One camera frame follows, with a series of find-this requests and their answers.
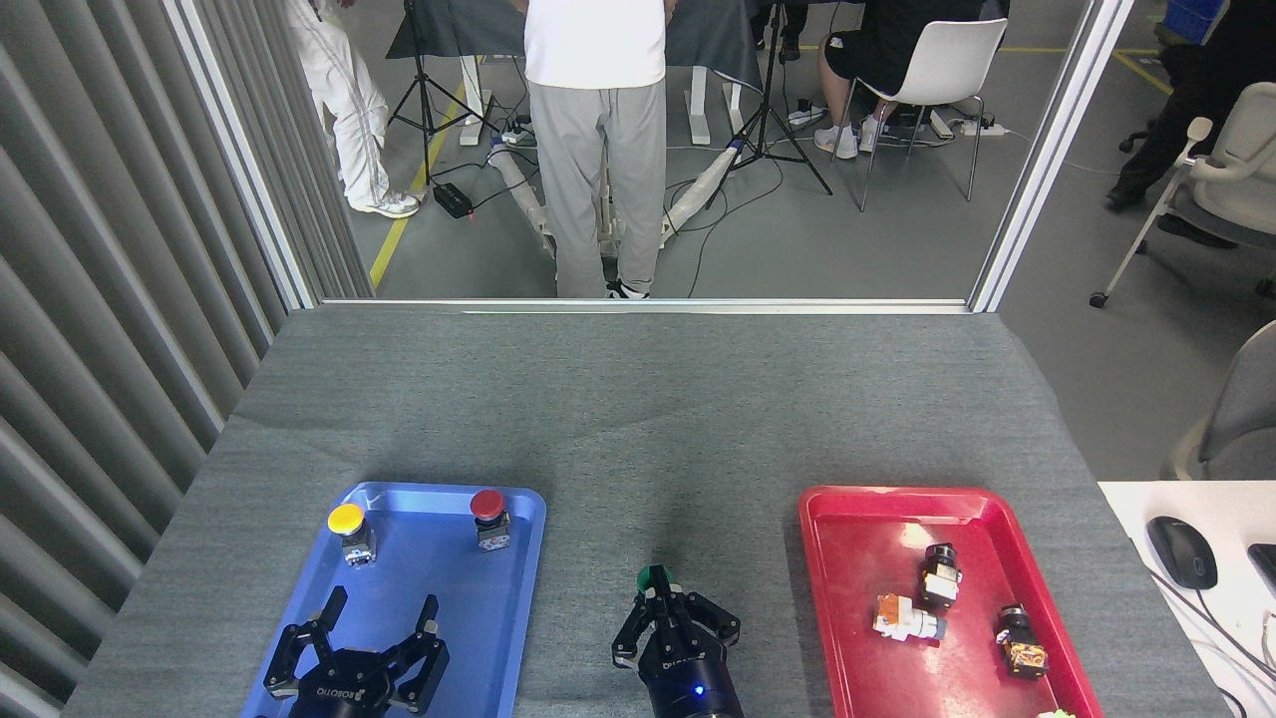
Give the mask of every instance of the black tripod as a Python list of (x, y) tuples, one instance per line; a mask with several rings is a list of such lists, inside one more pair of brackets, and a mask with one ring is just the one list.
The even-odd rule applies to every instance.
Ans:
[[(413, 59), (416, 60), (416, 78), (412, 79), (412, 84), (407, 85), (407, 91), (403, 92), (403, 97), (399, 98), (399, 103), (394, 106), (394, 111), (390, 112), (390, 119), (385, 124), (389, 125), (389, 122), (393, 122), (394, 120), (401, 120), (421, 130), (421, 152), (422, 152), (422, 161), (425, 163), (425, 184), (429, 185), (430, 139), (433, 139), (435, 134), (450, 128), (452, 125), (464, 120), (466, 117), (477, 117), (478, 121), (486, 125), (487, 129), (490, 129), (494, 134), (500, 134), (500, 129), (496, 128), (496, 125), (491, 124), (490, 120), (487, 120), (486, 115), (487, 110), (491, 110), (490, 106), (485, 107), (484, 112), (476, 111), (475, 108), (466, 105), (464, 101), (462, 101), (459, 97), (448, 92), (447, 89), (443, 88), (443, 85), (434, 82), (434, 79), (429, 75), (429, 73), (425, 71), (425, 61), (421, 59), (421, 34), (417, 32), (417, 26), (416, 26), (415, 0), (403, 0), (403, 11), (407, 14), (408, 28), (412, 31), (412, 51), (413, 51)], [(462, 107), (464, 111), (457, 115), (456, 117), (452, 117), (450, 120), (443, 122), (441, 125), (435, 124), (434, 111), (430, 107), (430, 92), (429, 87), (426, 85), (438, 89), (448, 98), (450, 98), (453, 102), (456, 102), (457, 106)], [(421, 121), (416, 121), (411, 117), (406, 117), (399, 114), (399, 110), (403, 108), (403, 105), (407, 102), (407, 98), (412, 94), (413, 91), (419, 91), (419, 97), (421, 101)]]
[[(776, 70), (776, 48), (778, 47), (777, 41), (780, 40), (780, 11), (781, 11), (780, 3), (775, 3), (773, 5), (771, 5), (771, 51), (767, 54), (767, 77), (763, 78), (762, 83), (762, 103), (758, 105), (758, 108), (753, 112), (753, 115), (749, 116), (749, 120), (744, 122), (744, 126), (740, 128), (740, 131), (736, 133), (734, 138), (734, 139), (743, 139), (745, 144), (749, 147), (749, 150), (741, 152), (736, 162), (734, 162), (731, 167), (727, 168), (726, 173), (722, 175), (722, 182), (726, 182), (727, 175), (730, 175), (732, 171), (739, 170), (741, 167), (748, 167), (749, 165), (757, 162), (758, 159), (781, 159), (785, 162), (801, 162), (808, 167), (810, 167), (810, 172), (815, 175), (815, 179), (819, 180), (819, 184), (824, 187), (824, 191), (832, 195), (833, 190), (828, 187), (828, 182), (824, 181), (824, 177), (819, 176), (819, 170), (815, 168), (815, 165), (810, 163), (810, 157), (808, 157), (806, 152), (804, 152), (801, 145), (798, 144), (798, 138), (795, 138), (792, 130), (789, 129), (789, 124), (785, 122), (783, 119), (780, 117), (780, 114), (776, 112), (776, 108), (771, 106), (771, 82), (772, 82), (772, 75), (775, 74)], [(792, 143), (794, 149), (798, 150), (799, 157), (775, 154), (767, 149), (768, 116), (775, 117), (776, 122), (780, 125), (780, 129), (785, 131), (785, 136), (789, 138), (789, 142)], [(754, 133), (757, 133), (757, 140), (753, 139)], [(718, 184), (718, 190), (722, 189), (722, 182)]]

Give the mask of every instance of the gray table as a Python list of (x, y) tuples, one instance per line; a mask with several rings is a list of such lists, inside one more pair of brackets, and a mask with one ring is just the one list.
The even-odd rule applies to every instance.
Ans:
[(995, 315), (369, 305), (288, 320), (65, 715), (235, 715), (361, 481), (549, 502), (521, 718), (649, 715), (607, 654), (649, 561), (741, 617), (749, 715), (829, 715), (795, 506), (814, 485), (997, 492), (1108, 715), (1229, 714)]

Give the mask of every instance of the white chair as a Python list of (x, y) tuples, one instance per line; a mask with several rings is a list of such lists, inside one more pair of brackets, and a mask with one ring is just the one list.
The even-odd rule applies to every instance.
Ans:
[(1276, 480), (1276, 321), (1233, 357), (1213, 409), (1170, 450), (1162, 480)]
[[(1143, 228), (1108, 287), (1090, 295), (1101, 309), (1134, 254), (1146, 246), (1147, 231), (1161, 214), (1174, 214), (1222, 238), (1276, 249), (1276, 83), (1250, 84), (1240, 93), (1208, 157), (1188, 157), (1188, 150), (1210, 134), (1206, 117), (1192, 120), (1188, 140), (1175, 162), (1170, 182), (1156, 200)], [(1272, 275), (1258, 282), (1261, 296), (1276, 296)]]
[[(984, 99), (979, 97), (980, 88), (988, 78), (988, 69), (993, 64), (993, 55), (997, 52), (1002, 36), (1005, 33), (1007, 19), (980, 22), (949, 22), (935, 20), (921, 31), (917, 46), (912, 51), (909, 61), (909, 71), (903, 77), (900, 92), (887, 94), (872, 84), (855, 78), (851, 82), (851, 93), (846, 97), (846, 107), (842, 116), (850, 116), (851, 97), (855, 96), (855, 85), (863, 84), (874, 94), (888, 102), (903, 102), (907, 105), (920, 105), (923, 111), (917, 112), (917, 121), (912, 125), (912, 138), (909, 140), (909, 154), (912, 154), (912, 144), (917, 140), (917, 128), (921, 125), (921, 115), (925, 108), (935, 105), (948, 105), (974, 97), (979, 101), (979, 115), (984, 115)], [(880, 144), (877, 140), (882, 136), (882, 125), (878, 122), (873, 133), (874, 150), (869, 157), (869, 171), (864, 180), (864, 199), (860, 203), (860, 212), (869, 204), (869, 180), (873, 177), (873, 159)], [(966, 200), (970, 201), (971, 191), (975, 189), (975, 163), (979, 161), (979, 138), (983, 134), (983, 122), (976, 122), (975, 149), (970, 158), (970, 180), (966, 182)], [(838, 131), (835, 147), (840, 142)]]

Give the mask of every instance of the black pants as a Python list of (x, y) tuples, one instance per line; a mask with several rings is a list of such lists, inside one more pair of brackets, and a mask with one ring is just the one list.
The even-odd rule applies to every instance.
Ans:
[(1230, 99), (1222, 97), (1229, 92), (1220, 92), (1216, 85), (1212, 87), (1211, 79), (1216, 82), (1216, 78), (1210, 78), (1202, 60), (1203, 51), (1196, 45), (1176, 45), (1161, 52), (1161, 64), (1170, 74), (1174, 93), (1165, 101), (1165, 107), (1156, 116), (1156, 124), (1148, 131), (1143, 145), (1120, 168), (1118, 187), (1146, 191), (1161, 179), (1183, 150), (1188, 125), (1196, 117), (1205, 116), (1213, 120), (1213, 130), (1210, 136), (1197, 143), (1193, 150), (1207, 153), (1213, 149), (1219, 130), (1228, 119), (1231, 106), (1235, 105), (1236, 97)]
[[(771, 19), (771, 8), (775, 3), (763, 6), (758, 10), (757, 15), (749, 20), (749, 26), (753, 27), (753, 41), (758, 42), (763, 38), (767, 32), (767, 22)], [(781, 34), (787, 38), (798, 40), (801, 31), (806, 27), (806, 10), (810, 8), (806, 5), (789, 5), (787, 3), (781, 3), (785, 8), (785, 27), (780, 29)]]

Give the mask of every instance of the yellow button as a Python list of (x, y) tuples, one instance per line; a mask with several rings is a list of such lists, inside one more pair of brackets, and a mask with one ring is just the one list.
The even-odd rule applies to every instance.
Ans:
[(328, 531), (348, 537), (364, 525), (364, 510), (357, 504), (342, 504), (328, 514)]

